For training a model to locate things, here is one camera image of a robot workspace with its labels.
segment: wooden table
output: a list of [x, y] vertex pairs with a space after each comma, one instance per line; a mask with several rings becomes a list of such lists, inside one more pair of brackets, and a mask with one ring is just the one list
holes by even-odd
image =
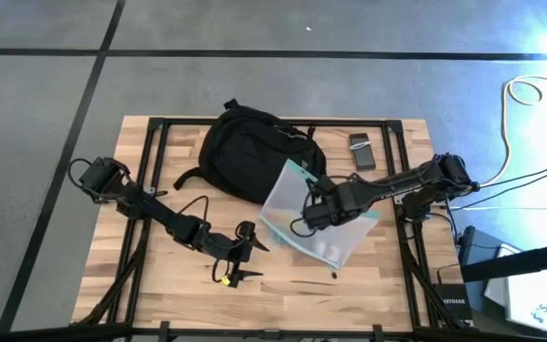
[[[125, 117], [115, 151], [115, 159], [126, 163], [135, 177], [148, 120], [146, 116]], [[425, 121], [403, 120], [403, 126], [410, 166], [430, 160], [433, 152]], [[177, 245], [154, 221], [135, 327], [157, 328], [161, 321], [167, 320], [171, 328], [179, 329], [369, 331], [373, 324], [381, 324], [388, 332], [412, 331], [391, 199], [375, 203], [373, 209], [380, 212], [381, 221], [355, 248], [345, 267], [338, 272], [338, 278], [333, 279], [324, 263], [273, 240], [259, 219], [259, 205], [226, 195], [202, 179], [190, 179], [182, 189], [174, 190], [174, 181], [198, 165], [198, 153], [208, 128], [205, 125], [170, 127], [159, 186], [159, 190], [170, 193], [159, 200], [178, 211], [195, 197], [207, 195], [212, 231], [229, 237], [240, 221], [255, 222], [258, 238], [271, 251], [254, 250], [251, 261], [244, 264], [243, 269], [265, 275], [250, 277], [240, 282], [237, 289], [214, 283], [210, 275], [214, 260]], [[362, 172], [361, 176], [375, 180], [387, 175], [380, 128], [319, 127], [314, 139], [327, 156], [329, 174], [348, 175], [354, 171], [348, 134], [360, 132], [368, 133], [377, 162], [376, 171]], [[157, 140], [156, 135], [145, 184], [149, 183]], [[396, 169], [401, 170], [397, 145], [392, 147]], [[202, 205], [196, 204], [186, 213], [200, 217], [202, 210]], [[88, 314], [113, 282], [125, 224], [126, 218], [115, 211], [115, 204], [102, 206], [73, 313], [74, 321]], [[458, 262], [448, 222], [430, 219], [424, 223], [423, 234], [430, 273], [436, 279], [439, 267]], [[445, 268], [443, 279], [462, 282], [459, 268]], [[415, 284], [420, 317], [426, 325], [423, 292], [416, 280]], [[119, 320], [123, 320], [128, 288], [125, 287], [122, 295]]]

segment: black floor line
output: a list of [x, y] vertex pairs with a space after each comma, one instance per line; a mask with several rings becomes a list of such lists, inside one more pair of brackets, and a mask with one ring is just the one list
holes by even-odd
[[97, 49], [76, 48], [8, 48], [0, 47], [0, 56], [96, 56]]
[[[114, 13], [121, 15], [116, 6]], [[0, 56], [96, 56], [110, 57], [219, 57], [219, 58], [333, 58], [439, 61], [547, 61], [547, 53], [479, 52], [389, 52], [389, 51], [316, 51], [316, 50], [215, 50], [215, 49], [109, 49], [119, 23], [107, 29], [99, 49], [6, 48]]]
[[35, 228], [33, 229], [30, 240], [28, 241], [27, 250], [25, 251], [20, 269], [18, 270], [18, 274], [16, 275], [12, 285], [8, 300], [6, 301], [6, 306], [1, 314], [0, 333], [7, 333], [11, 330], [12, 324], [14, 323], [14, 318], [18, 313], [23, 295], [25, 294], [25, 289], [27, 288], [27, 284], [30, 279], [30, 274], [35, 265], [35, 261], [37, 260], [37, 256], [39, 255], [42, 242], [44, 241], [44, 236], [46, 235], [47, 226], [52, 217], [56, 200], [58, 199], [61, 188], [63, 187], [66, 170], [68, 169], [68, 165], [73, 157], [73, 151], [75, 150], [77, 141], [79, 140], [80, 132], [82, 130], [82, 126], [84, 125], [85, 116], [87, 115], [88, 108], [96, 89], [96, 84], [99, 82], [99, 77], [103, 71], [104, 60], [106, 58], [106, 55], [103, 52], [106, 51], [111, 45], [111, 41], [115, 35], [115, 30], [119, 24], [120, 17], [122, 16], [124, 5], [125, 0], [118, 0], [106, 34], [104, 35], [100, 53], [94, 61], [92, 71], [90, 71], [90, 76], [88, 77], [87, 84], [85, 85], [82, 100], [77, 107], [77, 112], [75, 113], [71, 127], [68, 130], [68, 135], [66, 136], [61, 157], [56, 164], [54, 177], [47, 188], [44, 204], [42, 205], [37, 222], [35, 223]]
[[547, 61], [547, 53], [377, 52], [301, 50], [111, 49], [111, 57], [337, 58], [443, 61]]

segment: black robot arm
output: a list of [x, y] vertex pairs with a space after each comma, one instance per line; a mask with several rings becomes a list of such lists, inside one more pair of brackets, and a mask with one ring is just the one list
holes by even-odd
[[230, 239], [219, 233], [210, 233], [211, 225], [202, 218], [172, 211], [156, 199], [157, 194], [146, 193], [129, 177], [128, 168], [110, 158], [97, 158], [76, 182], [69, 172], [69, 179], [88, 194], [95, 203], [110, 200], [117, 202], [117, 211], [130, 219], [151, 218], [161, 223], [173, 240], [191, 250], [196, 250], [216, 260], [234, 264], [228, 275], [228, 286], [237, 286], [234, 277], [257, 276], [258, 273], [238, 270], [240, 262], [248, 262], [253, 247], [268, 251], [255, 235], [255, 224], [242, 221], [236, 228], [236, 238]]
[[310, 184], [311, 205], [303, 210], [303, 220], [313, 229], [325, 229], [357, 219], [374, 202], [393, 196], [403, 197], [403, 216], [421, 220], [434, 201], [454, 199], [466, 192], [478, 191], [470, 180], [461, 157], [435, 155], [431, 161], [409, 171], [375, 181], [366, 181], [357, 174], [335, 184], [323, 176]]

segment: gray floor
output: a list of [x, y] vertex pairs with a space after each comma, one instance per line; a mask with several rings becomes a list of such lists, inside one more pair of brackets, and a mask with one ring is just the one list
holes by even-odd
[[[0, 1], [0, 48], [97, 48], [114, 6]], [[112, 48], [547, 53], [547, 1], [127, 0]], [[93, 62], [0, 57], [0, 313]], [[277, 115], [425, 118], [436, 151], [462, 155], [484, 181], [503, 159], [501, 85], [521, 74], [547, 74], [547, 62], [108, 57], [74, 155], [112, 154], [124, 115], [217, 115], [236, 97]], [[544, 91], [541, 106], [508, 107], [508, 177], [547, 166]], [[498, 205], [547, 205], [547, 182], [486, 203]], [[65, 182], [15, 330], [68, 323], [97, 212]], [[547, 211], [456, 220], [547, 245]]]

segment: phone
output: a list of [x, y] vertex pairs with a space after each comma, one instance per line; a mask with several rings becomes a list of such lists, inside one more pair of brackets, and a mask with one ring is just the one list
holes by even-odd
[[356, 146], [361, 143], [363, 146], [357, 149], [352, 149], [353, 161], [356, 164], [358, 171], [374, 170], [375, 158], [372, 155], [372, 148], [368, 143], [367, 133], [356, 133], [349, 135], [349, 146]]

